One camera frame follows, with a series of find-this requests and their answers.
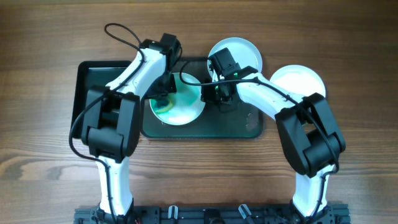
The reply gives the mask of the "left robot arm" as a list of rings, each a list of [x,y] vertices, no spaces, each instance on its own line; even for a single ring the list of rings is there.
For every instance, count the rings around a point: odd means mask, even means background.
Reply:
[[[162,99],[177,91],[171,75],[182,54],[177,37],[163,34],[160,41],[146,39],[135,48],[135,59],[120,76],[88,90],[85,108],[70,130],[70,139],[80,130],[90,153],[86,159],[95,162],[99,170],[102,196],[96,222],[135,222],[129,158],[139,140],[142,101],[147,96]]]

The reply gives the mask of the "light blue plate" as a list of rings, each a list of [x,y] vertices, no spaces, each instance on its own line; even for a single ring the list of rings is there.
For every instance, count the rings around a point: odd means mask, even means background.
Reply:
[[[250,80],[262,71],[262,57],[246,39],[230,37],[219,41],[208,55],[208,71],[213,83],[223,80]]]

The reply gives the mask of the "white plate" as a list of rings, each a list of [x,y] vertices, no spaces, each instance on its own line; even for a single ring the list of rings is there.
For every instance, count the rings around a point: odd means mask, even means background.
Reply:
[[[205,107],[201,100],[201,87],[186,85],[180,80],[178,72],[173,73],[176,93],[165,97],[167,106],[160,106],[160,100],[151,99],[149,104],[155,116],[165,124],[180,126],[188,124],[199,117]]]
[[[321,77],[303,65],[286,65],[271,76],[270,81],[287,91],[310,96],[319,93],[326,98],[326,86]]]

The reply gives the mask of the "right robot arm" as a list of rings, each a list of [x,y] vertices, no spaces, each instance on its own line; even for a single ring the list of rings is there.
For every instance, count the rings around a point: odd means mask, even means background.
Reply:
[[[284,156],[297,175],[293,206],[303,222],[316,223],[326,209],[328,178],[338,173],[346,147],[326,98],[283,89],[256,68],[241,67],[227,48],[208,61],[216,79],[204,87],[215,91],[216,99],[224,101],[234,90],[275,121]]]

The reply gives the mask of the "green yellow sponge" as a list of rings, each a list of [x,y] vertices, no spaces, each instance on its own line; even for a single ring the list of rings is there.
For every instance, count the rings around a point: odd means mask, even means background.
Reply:
[[[169,94],[167,96],[161,96],[155,99],[153,109],[155,113],[165,113],[171,110],[175,106],[175,95]]]

